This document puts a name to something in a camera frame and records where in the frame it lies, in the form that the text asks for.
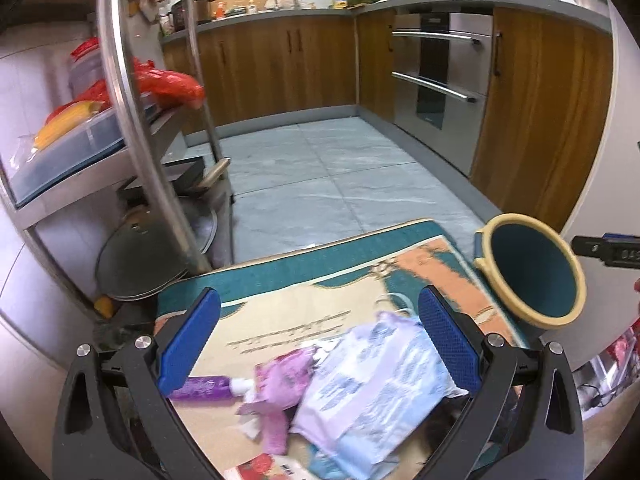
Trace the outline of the pink purple snack wrapper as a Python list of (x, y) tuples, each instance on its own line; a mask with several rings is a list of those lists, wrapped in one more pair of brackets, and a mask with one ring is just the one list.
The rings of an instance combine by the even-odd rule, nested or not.
[(307, 390), (314, 374), (314, 346), (299, 348), (255, 366), (253, 396), (246, 398), (236, 414), (254, 416), (259, 422), (265, 453), (288, 452), (288, 416)]

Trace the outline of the white blue snack bag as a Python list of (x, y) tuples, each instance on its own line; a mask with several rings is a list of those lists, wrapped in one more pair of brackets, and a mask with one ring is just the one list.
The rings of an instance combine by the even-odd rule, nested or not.
[(380, 311), (318, 366), (291, 431), (347, 477), (374, 479), (442, 399), (465, 395), (417, 318)]

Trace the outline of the red floral paper cup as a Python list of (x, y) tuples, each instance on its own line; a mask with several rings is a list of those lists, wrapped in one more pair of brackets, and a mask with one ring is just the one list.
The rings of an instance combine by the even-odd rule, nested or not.
[(317, 477), (309, 472), (294, 458), (284, 455), (262, 453), (251, 460), (227, 469), (224, 472), (226, 480), (316, 480)]

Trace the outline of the stainless steel shelf rack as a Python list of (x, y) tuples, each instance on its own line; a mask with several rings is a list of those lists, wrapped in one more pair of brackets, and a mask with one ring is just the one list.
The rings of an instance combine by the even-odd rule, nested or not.
[[(213, 116), (207, 105), (198, 110), (205, 124), (209, 147), (213, 152), (214, 168), (206, 174), (198, 192), (213, 196), (219, 205), (218, 230), (211, 248), (198, 252), (195, 232), (178, 209), (178, 198), (160, 172), (160, 149), (165, 145), (162, 136), (177, 129), (185, 111), (183, 107), (163, 114), (149, 124), (143, 117), (141, 93), (134, 84), (134, 55), (125, 34), (125, 12), (134, 0), (1, 0), (1, 26), (23, 24), (29, 18), (40, 22), (48, 18), (61, 23), (66, 18), (77, 18), (87, 6), (96, 11), (99, 40), (105, 44), (102, 61), (106, 64), (106, 84), (113, 103), (112, 110), (125, 141), (122, 150), (66, 178), (21, 208), (14, 204), (9, 180), (1, 181), (2, 205), (18, 229), (27, 248), (43, 266), (44, 272), (62, 290), (66, 300), (76, 311), (93, 322), (102, 320), (77, 284), (63, 270), (42, 238), (37, 226), (58, 211), (104, 190), (129, 176), (140, 178), (143, 191), (153, 210), (160, 215), (171, 245), (183, 258), (188, 272), (198, 275), (228, 266), (233, 261), (233, 233), (231, 227), (233, 195), (228, 177), (229, 159), (221, 153)], [(195, 77), (204, 78), (200, 49), (196, 44), (194, 15), (195, 0), (186, 0), (186, 44), (188, 60)]]

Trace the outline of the blue lidded storage box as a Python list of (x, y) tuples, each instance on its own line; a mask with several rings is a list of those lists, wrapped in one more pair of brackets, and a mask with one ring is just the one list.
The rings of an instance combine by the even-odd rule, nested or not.
[(34, 141), (34, 136), (20, 136), (13, 143), (6, 165), (17, 208), (125, 146), (111, 108), (73, 128), (47, 148), (36, 148)]

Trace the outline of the red-lidded plastic jar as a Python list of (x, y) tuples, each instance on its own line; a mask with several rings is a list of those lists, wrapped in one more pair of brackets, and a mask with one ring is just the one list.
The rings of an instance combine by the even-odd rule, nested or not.
[(70, 54), (68, 85), (73, 98), (104, 78), (99, 39), (91, 37)]

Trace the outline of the yellow corn cob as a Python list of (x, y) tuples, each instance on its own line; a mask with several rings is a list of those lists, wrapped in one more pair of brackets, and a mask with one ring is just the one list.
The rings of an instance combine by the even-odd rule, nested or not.
[(104, 107), (103, 101), (78, 101), (57, 112), (38, 131), (34, 139), (34, 149), (42, 151), (70, 130), (93, 118)]

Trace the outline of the wooden kitchen cabinets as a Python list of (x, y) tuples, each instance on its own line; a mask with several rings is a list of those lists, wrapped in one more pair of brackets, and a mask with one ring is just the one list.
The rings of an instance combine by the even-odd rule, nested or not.
[[(438, 11), (266, 18), (202, 30), (215, 122), (356, 105), (397, 127), (392, 29), (402, 12)], [(612, 36), (574, 18), (505, 6), (454, 13), (492, 16), (484, 119), (471, 172), (463, 175), (498, 209), (561, 229), (600, 148)]]

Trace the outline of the teal yellow-rimmed trash bin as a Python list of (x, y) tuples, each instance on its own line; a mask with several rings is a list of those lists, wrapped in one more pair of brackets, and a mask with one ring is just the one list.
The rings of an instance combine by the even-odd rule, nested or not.
[(584, 310), (586, 278), (570, 245), (526, 214), (498, 214), (477, 230), (473, 264), (511, 314), (538, 330), (559, 330)]

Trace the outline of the red plastic bag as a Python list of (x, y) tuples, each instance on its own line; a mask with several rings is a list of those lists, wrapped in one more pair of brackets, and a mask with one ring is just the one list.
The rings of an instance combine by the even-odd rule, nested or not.
[[(137, 58), (134, 60), (134, 84), (140, 93), (151, 93), (160, 108), (187, 105), (197, 110), (205, 101), (204, 87), (195, 78), (173, 70), (160, 70), (152, 61), (142, 63)], [(54, 110), (46, 124), (59, 117), (84, 122), (111, 106), (106, 81), (101, 78), (72, 102)]]

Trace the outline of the purple bottle white cap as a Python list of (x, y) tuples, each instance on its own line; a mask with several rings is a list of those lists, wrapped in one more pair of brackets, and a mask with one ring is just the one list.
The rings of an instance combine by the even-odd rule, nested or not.
[(227, 401), (242, 398), (255, 387), (250, 378), (228, 376), (189, 377), (169, 396), (175, 401)]

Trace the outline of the teal beige patterned mat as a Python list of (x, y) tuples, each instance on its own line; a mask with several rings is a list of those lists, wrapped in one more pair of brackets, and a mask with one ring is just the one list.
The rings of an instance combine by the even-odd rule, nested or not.
[(334, 340), (374, 321), (380, 311), (410, 314), (428, 285), (484, 333), (525, 346), (471, 263), (431, 219), (180, 281), (158, 296), (155, 325), (183, 313), (204, 288), (216, 289), (220, 320), (191, 373), (250, 379), (256, 365), (318, 340)]

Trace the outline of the stainless built-in oven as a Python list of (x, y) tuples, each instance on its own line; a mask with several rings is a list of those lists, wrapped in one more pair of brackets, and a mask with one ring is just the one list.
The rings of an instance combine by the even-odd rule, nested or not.
[(492, 16), (402, 12), (392, 29), (394, 124), (466, 176), (485, 113)]

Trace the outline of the glass pan lid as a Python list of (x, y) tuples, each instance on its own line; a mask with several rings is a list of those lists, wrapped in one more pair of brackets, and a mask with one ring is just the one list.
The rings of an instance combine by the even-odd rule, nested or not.
[(96, 282), (104, 295), (131, 302), (151, 297), (188, 273), (171, 245), (164, 224), (148, 206), (127, 212), (96, 262)]

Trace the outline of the black square tray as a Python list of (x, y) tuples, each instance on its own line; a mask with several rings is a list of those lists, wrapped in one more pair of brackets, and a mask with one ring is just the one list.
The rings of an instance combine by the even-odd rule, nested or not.
[[(163, 176), (177, 194), (188, 192), (204, 177), (205, 162), (202, 156), (190, 157), (163, 164)], [(143, 186), (138, 178), (130, 178), (116, 192), (127, 204), (145, 203)]]

